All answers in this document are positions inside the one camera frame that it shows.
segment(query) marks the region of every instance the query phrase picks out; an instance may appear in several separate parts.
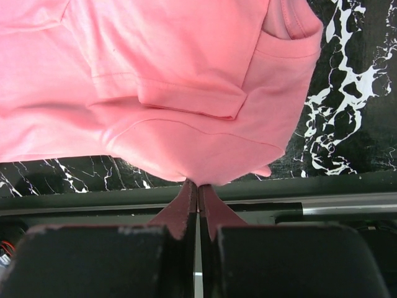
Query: cloth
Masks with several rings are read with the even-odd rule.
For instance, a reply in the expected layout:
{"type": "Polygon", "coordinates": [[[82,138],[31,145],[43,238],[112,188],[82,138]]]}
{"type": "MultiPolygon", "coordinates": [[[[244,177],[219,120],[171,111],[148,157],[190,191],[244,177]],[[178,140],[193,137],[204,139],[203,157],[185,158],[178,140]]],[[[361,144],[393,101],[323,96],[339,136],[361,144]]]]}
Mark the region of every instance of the cloth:
{"type": "Polygon", "coordinates": [[[0,2],[0,162],[107,154],[198,185],[268,176],[322,31],[306,0],[0,2]]]}

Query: marble surface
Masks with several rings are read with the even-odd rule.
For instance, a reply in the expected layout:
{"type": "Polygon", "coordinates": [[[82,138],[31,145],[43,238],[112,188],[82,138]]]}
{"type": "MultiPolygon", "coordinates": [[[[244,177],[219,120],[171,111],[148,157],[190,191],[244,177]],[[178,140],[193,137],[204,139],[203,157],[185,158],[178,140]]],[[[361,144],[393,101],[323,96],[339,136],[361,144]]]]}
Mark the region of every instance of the marble surface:
{"type": "MultiPolygon", "coordinates": [[[[397,169],[397,0],[308,0],[325,30],[308,98],[270,179],[397,169]]],[[[239,180],[265,180],[250,174],[239,180]]],[[[175,185],[111,156],[0,163],[0,197],[175,185]]]]}

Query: shirt sleeve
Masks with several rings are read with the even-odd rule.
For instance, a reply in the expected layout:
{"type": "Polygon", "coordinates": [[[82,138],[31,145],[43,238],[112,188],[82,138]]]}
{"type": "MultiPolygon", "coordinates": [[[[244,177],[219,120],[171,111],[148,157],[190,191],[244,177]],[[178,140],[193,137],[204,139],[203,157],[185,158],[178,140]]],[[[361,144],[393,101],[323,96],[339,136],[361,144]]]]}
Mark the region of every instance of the shirt sleeve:
{"type": "Polygon", "coordinates": [[[258,0],[73,0],[62,24],[99,98],[233,120],[267,10],[258,0]]]}
{"type": "Polygon", "coordinates": [[[0,35],[55,27],[68,3],[69,0],[0,1],[0,35]]]}

